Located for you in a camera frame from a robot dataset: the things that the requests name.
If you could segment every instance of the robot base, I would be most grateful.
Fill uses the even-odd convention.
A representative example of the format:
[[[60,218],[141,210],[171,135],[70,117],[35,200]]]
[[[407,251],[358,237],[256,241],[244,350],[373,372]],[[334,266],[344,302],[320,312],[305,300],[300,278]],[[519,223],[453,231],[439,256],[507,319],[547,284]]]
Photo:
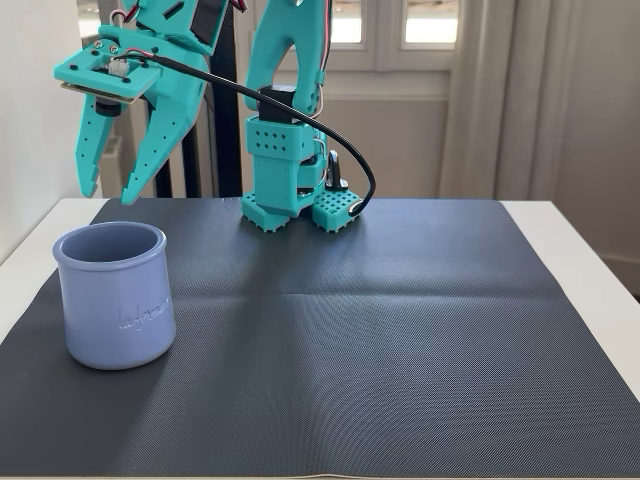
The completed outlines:
[[[349,207],[358,200],[359,197],[349,190],[324,191],[316,197],[311,207],[313,221],[327,232],[337,232],[357,218],[349,216]],[[265,212],[256,204],[256,196],[253,192],[242,197],[242,214],[265,232],[275,232],[290,220],[287,216]]]

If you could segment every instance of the window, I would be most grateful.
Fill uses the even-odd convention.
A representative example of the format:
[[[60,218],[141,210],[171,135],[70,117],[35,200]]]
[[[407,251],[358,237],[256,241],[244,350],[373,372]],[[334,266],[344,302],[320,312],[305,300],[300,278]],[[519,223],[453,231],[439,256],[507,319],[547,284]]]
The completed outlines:
[[[98,34],[100,10],[97,0],[76,0],[78,5],[78,23],[80,37],[86,38]]]
[[[455,43],[459,8],[459,0],[408,0],[405,43]]]
[[[242,25],[257,27],[266,4],[267,0],[249,0],[250,9],[255,7],[253,21],[237,23],[239,35],[244,35]],[[327,72],[449,71],[459,4],[460,0],[333,0]],[[279,70],[297,71],[294,51],[285,55]]]
[[[334,0],[332,43],[362,42],[362,2],[360,0]]]

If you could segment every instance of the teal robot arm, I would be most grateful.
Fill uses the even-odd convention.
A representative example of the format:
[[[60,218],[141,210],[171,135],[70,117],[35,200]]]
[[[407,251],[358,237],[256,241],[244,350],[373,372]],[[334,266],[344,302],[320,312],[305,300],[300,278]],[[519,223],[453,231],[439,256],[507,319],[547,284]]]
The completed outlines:
[[[114,117],[131,102],[146,100],[152,113],[122,191],[123,203],[138,198],[188,133],[202,102],[204,80],[167,68],[152,57],[206,72],[204,56],[215,50],[229,3],[245,9],[244,0],[124,0],[125,10],[115,11],[112,20],[118,14],[125,22],[135,17],[137,29],[102,26],[100,40],[55,68],[64,87],[86,96],[76,148],[84,195],[92,195],[96,188]],[[330,34],[331,0],[269,0],[254,37],[248,87],[315,118],[322,110]],[[274,86],[274,73],[292,46],[298,57],[297,84]],[[340,178],[337,155],[327,151],[324,133],[278,115],[264,100],[246,102],[258,115],[247,120],[255,190],[243,198],[244,215],[265,231],[276,230],[308,207],[314,221],[328,231],[352,221],[360,199]]]
[[[76,147],[80,189],[96,189],[99,162],[114,117],[143,98],[152,111],[122,202],[133,203],[195,123],[204,82],[143,60],[119,60],[127,51],[149,51],[208,70],[229,0],[125,0],[137,29],[103,25],[100,40],[55,67],[63,86],[85,94]]]

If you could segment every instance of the white wall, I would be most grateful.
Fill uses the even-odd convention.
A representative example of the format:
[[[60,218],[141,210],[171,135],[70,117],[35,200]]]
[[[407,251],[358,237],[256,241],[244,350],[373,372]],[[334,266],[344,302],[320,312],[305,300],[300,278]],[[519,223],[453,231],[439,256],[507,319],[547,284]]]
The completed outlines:
[[[376,176],[376,197],[434,197],[438,194],[446,100],[329,100],[320,121],[346,137]],[[367,178],[335,141],[342,176],[360,196]]]
[[[0,263],[59,199],[79,196],[74,150],[82,95],[53,66],[81,48],[75,0],[2,1]]]
[[[640,294],[640,2],[584,0],[555,203]]]

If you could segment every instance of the textured rubber mat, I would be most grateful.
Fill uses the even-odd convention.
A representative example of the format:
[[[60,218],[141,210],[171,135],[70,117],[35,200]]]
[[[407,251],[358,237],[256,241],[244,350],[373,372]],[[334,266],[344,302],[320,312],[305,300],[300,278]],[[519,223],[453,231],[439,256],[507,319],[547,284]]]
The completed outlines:
[[[103,208],[167,234],[176,342],[82,367],[54,274],[0,345],[0,475],[640,477],[639,402],[499,203],[239,212]]]

